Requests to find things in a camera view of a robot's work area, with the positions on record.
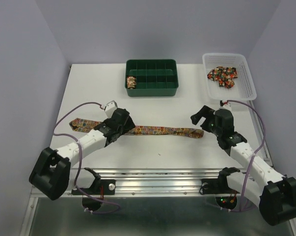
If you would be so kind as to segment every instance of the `plastic basket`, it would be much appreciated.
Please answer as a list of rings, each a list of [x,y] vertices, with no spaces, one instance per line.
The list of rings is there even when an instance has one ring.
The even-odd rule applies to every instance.
[[[249,101],[257,97],[256,89],[251,78],[246,58],[241,54],[206,53],[202,56],[206,72],[208,96],[217,100]],[[238,78],[234,79],[234,87],[227,89],[218,86],[218,82],[208,80],[207,74],[217,66],[235,67]]]

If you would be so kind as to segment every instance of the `white table surface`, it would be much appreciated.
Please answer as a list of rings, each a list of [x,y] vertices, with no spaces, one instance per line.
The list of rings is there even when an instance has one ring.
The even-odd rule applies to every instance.
[[[203,105],[219,108],[219,101],[207,96],[206,75],[202,64],[178,64],[179,88],[174,97],[128,97],[124,88],[125,64],[73,64],[58,119],[75,106],[89,101],[106,104],[115,100],[127,109],[136,125],[190,127],[190,116]],[[233,106],[235,130],[244,135],[253,149],[258,138],[248,108]],[[75,118],[103,121],[105,113],[96,105],[86,105],[68,116],[56,129],[81,138],[84,133],[71,130]],[[53,137],[51,148],[71,142]],[[213,134],[201,139],[181,136],[123,136],[83,160],[83,167],[95,169],[222,169],[241,166],[218,146]]]

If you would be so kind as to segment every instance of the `colorful fabric strap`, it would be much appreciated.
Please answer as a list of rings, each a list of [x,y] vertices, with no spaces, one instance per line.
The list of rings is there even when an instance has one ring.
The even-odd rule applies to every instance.
[[[74,131],[88,133],[95,126],[100,124],[99,121],[76,118],[69,123]],[[180,135],[194,139],[202,138],[204,131],[192,128],[170,128],[158,126],[136,126],[125,135]]]

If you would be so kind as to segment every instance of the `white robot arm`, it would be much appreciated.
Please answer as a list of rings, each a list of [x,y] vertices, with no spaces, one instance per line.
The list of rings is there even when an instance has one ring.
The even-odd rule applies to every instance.
[[[66,189],[74,188],[74,177],[70,173],[71,167],[79,162],[79,145],[82,148],[82,158],[92,152],[104,148],[115,142],[121,135],[135,127],[129,112],[117,108],[114,101],[109,102],[104,111],[107,115],[101,124],[95,126],[88,134],[56,150],[50,147],[44,149],[29,177],[29,181],[51,200],[58,199]],[[83,188],[88,188],[93,183],[84,183]]]
[[[234,118],[228,104],[215,111],[204,106],[198,113],[191,116],[193,124],[201,118],[205,121],[200,125],[203,130],[216,135],[220,148],[230,157],[248,168],[254,151],[247,140],[234,131]],[[296,217],[296,179],[278,173],[261,157],[255,155],[249,174],[254,181],[248,179],[244,196],[251,200],[270,225],[276,225]],[[202,194],[225,194],[236,190],[241,193],[244,174],[234,167],[224,168],[217,179],[202,179],[206,187]]]

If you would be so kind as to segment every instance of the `folded cloth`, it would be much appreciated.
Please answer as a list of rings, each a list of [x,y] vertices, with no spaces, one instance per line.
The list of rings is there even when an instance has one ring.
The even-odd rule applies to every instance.
[[[235,85],[233,79],[238,78],[235,67],[218,66],[207,75],[209,80],[218,81],[220,87],[230,89]]]
[[[69,123],[70,127],[74,131],[88,133],[95,126],[100,124],[99,121],[92,121],[87,119],[76,118]],[[158,127],[158,126],[139,126],[130,130],[125,135],[180,135],[190,137],[194,139],[202,138],[204,131],[201,129],[192,128],[170,128],[170,127]]]

